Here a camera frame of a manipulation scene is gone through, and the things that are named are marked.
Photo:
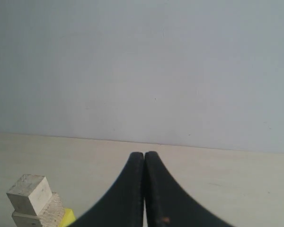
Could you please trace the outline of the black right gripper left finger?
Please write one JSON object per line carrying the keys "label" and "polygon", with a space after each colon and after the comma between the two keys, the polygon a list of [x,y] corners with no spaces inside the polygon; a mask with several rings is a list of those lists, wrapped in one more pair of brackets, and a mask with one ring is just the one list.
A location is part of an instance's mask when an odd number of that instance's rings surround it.
{"label": "black right gripper left finger", "polygon": [[73,227],[143,226],[144,156],[133,152],[120,175],[104,196],[72,223]]}

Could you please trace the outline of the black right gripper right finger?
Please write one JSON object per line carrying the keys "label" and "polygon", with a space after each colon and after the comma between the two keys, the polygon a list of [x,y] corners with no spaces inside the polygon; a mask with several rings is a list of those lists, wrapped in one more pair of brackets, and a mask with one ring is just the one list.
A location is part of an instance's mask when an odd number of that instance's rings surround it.
{"label": "black right gripper right finger", "polygon": [[144,157],[144,198],[149,227],[230,227],[195,201],[173,178],[158,153]]}

